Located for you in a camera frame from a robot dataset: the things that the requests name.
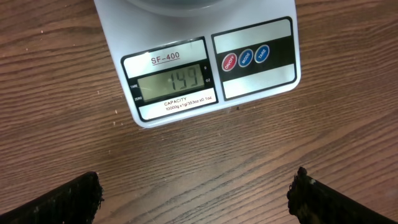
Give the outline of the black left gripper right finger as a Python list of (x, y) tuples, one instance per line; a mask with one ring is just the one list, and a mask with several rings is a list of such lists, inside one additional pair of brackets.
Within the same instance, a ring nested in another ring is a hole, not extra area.
[(289, 213), (301, 224), (397, 224), (307, 175), (299, 167), (287, 192)]

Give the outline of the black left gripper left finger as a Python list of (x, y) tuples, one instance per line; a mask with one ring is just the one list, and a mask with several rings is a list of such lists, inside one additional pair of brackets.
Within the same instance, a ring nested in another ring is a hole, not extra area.
[(103, 188), (96, 172), (86, 172), (1, 215), (1, 223), (93, 223)]

